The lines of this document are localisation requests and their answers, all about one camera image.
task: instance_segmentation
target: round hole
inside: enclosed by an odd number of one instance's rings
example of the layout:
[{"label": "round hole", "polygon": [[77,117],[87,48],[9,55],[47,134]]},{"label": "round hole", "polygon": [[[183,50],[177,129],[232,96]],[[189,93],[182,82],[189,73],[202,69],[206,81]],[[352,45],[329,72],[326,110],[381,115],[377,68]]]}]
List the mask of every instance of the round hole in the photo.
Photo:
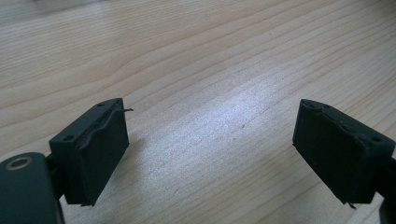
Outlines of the round hole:
[{"label": "round hole", "polygon": [[30,163],[32,163],[32,161],[32,157],[20,157],[9,162],[6,166],[6,169],[8,169],[9,171],[19,170],[25,166],[28,166]]},{"label": "round hole", "polygon": [[64,141],[70,141],[70,140],[72,140],[73,138],[74,138],[73,135],[67,135],[67,136],[64,138]]},{"label": "round hole", "polygon": [[377,138],[377,137],[372,137],[372,140],[375,141],[375,142],[380,142],[381,141],[381,139]]}]

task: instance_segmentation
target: light wood surface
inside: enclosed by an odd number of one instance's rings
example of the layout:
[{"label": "light wood surface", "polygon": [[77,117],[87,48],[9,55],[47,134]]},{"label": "light wood surface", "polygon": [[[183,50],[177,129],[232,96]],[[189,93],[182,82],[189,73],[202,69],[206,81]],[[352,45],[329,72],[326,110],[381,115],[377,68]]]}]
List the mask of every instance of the light wood surface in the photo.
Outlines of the light wood surface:
[{"label": "light wood surface", "polygon": [[0,159],[123,97],[131,145],[67,223],[378,223],[291,145],[300,99],[396,139],[393,0],[3,0]]}]

